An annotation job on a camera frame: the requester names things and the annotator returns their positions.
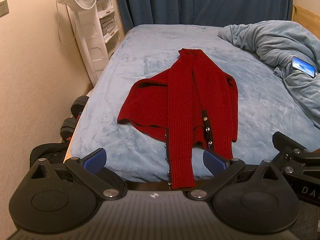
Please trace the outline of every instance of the curtain fold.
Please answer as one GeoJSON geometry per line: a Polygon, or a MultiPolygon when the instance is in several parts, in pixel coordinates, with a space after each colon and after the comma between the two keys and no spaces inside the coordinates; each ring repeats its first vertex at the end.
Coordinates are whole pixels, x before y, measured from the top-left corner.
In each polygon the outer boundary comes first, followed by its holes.
{"type": "Polygon", "coordinates": [[[117,0],[125,32],[140,24],[226,26],[289,20],[292,0],[117,0]]]}

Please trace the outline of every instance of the black bag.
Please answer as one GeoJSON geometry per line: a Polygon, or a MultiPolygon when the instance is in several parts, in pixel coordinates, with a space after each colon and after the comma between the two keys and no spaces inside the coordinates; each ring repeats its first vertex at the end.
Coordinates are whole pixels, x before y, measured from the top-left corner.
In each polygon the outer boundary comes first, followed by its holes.
{"type": "Polygon", "coordinates": [[[69,144],[46,143],[35,147],[30,154],[30,168],[39,158],[46,158],[50,163],[63,163],[69,144]]]}

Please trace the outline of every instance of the wooden bed frame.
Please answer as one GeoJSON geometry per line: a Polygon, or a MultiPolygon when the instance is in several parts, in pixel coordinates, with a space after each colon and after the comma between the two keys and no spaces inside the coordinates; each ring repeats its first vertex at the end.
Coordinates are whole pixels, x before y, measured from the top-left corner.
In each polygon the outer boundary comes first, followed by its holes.
{"type": "MultiPolygon", "coordinates": [[[[313,12],[310,12],[307,9],[302,8],[298,5],[293,5],[291,20],[297,23],[300,23],[303,27],[311,31],[315,36],[317,36],[320,39],[320,16],[319,15],[316,15],[313,12]]],[[[72,145],[72,141],[73,141],[73,137],[71,138],[64,161],[71,158],[70,148],[72,145]]]]}

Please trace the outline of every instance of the light blue bed sheet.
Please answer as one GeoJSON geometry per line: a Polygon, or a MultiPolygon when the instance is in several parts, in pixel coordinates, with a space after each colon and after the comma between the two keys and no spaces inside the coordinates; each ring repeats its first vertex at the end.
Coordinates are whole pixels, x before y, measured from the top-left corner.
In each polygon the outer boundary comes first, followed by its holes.
{"type": "MultiPolygon", "coordinates": [[[[106,167],[129,181],[168,180],[164,143],[119,125],[117,117],[131,86],[150,78],[178,58],[178,50],[202,49],[238,86],[238,141],[233,156],[247,164],[272,159],[272,135],[280,131],[315,150],[320,130],[303,113],[273,68],[256,54],[236,48],[217,36],[219,27],[196,25],[140,25],[133,28],[112,56],[81,115],[71,155],[84,157],[99,147],[107,152],[106,167]]],[[[212,175],[203,164],[203,149],[192,151],[195,179],[212,175]]]]}

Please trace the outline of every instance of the white electric fan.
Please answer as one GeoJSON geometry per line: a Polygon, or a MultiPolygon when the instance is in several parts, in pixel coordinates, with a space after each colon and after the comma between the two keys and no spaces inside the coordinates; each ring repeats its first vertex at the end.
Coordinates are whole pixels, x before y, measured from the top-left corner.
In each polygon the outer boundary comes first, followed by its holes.
{"type": "MultiPolygon", "coordinates": [[[[91,9],[96,4],[96,1],[97,0],[56,0],[56,3],[66,4],[71,9],[72,14],[73,14],[73,18],[75,21],[75,37],[76,37],[76,32],[77,32],[76,27],[81,26],[78,12],[91,9]]],[[[78,43],[80,42],[82,44],[85,58],[88,59],[88,58],[90,58],[89,50],[86,45],[85,37],[83,35],[81,35],[81,33],[82,32],[78,32],[77,42],[78,43]]],[[[58,36],[59,36],[59,41],[61,42],[59,30],[58,30],[58,36]]],[[[89,74],[89,77],[90,77],[92,84],[95,85],[98,81],[98,77],[97,77],[95,69],[92,65],[92,61],[87,60],[87,62],[85,62],[85,66],[87,68],[87,71],[88,71],[88,74],[89,74]]]]}

